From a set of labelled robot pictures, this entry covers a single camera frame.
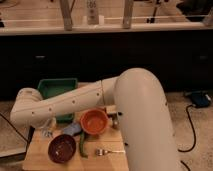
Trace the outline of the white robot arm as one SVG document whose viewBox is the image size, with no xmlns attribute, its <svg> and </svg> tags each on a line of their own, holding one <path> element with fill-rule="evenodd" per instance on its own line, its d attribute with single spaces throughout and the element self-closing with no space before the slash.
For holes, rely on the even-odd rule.
<svg viewBox="0 0 213 171">
<path fill-rule="evenodd" d="M 129 171 L 181 171 L 164 90 L 158 78 L 144 68 L 131 68 L 48 99 L 34 88 L 22 88 L 10 120 L 39 127 L 55 116 L 110 105 L 116 107 L 127 144 Z"/>
</svg>

